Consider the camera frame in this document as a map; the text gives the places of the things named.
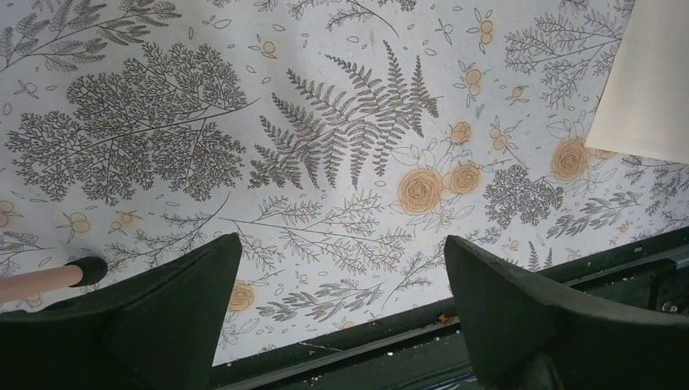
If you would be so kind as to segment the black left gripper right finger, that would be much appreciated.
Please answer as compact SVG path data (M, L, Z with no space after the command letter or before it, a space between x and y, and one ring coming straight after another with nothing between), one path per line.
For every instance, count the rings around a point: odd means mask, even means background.
M458 236L444 259L486 389L687 388L687 316L579 291Z

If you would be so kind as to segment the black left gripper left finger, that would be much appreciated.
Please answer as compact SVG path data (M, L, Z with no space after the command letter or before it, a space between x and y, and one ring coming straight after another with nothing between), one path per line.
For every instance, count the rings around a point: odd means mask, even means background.
M94 292L3 313L2 388L205 388L241 255L225 234Z

